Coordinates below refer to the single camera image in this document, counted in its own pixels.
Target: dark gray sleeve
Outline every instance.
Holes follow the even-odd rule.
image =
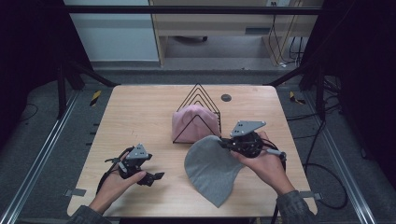
[[[283,223],[317,223],[300,192],[294,190],[276,199]]]
[[[110,221],[93,211],[90,207],[80,206],[79,209],[70,217],[66,224],[111,224]]]

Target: wooden table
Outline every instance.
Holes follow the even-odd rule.
[[[67,213],[88,205],[97,184],[110,164],[131,146],[142,143],[153,157],[142,168],[150,173],[165,172],[151,187],[133,185],[105,213],[108,217],[271,217],[276,193],[250,169],[243,168],[235,179],[233,192],[217,208],[191,184],[184,170],[190,144],[173,144],[172,114],[177,111],[193,86],[118,86],[114,88],[91,151],[83,167],[77,189],[85,196],[73,196]],[[288,155],[287,174],[298,190],[310,190],[299,155],[292,140],[275,88],[268,86],[204,86],[221,114],[222,136],[238,120],[264,120],[272,142]],[[232,100],[223,102],[222,94]],[[313,199],[306,199],[314,213]]]

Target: pink fabric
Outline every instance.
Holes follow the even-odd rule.
[[[194,143],[209,135],[220,136],[218,116],[209,109],[201,105],[188,105],[174,113],[172,117],[173,141]]]

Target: white wall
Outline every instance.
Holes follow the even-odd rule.
[[[66,5],[147,6],[147,0],[64,0]],[[71,14],[92,62],[158,62],[149,14]]]

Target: gray fabric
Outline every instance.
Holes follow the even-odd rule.
[[[215,135],[197,141],[184,160],[184,168],[191,183],[216,207],[227,200],[236,175],[243,167],[218,141],[220,139]]]

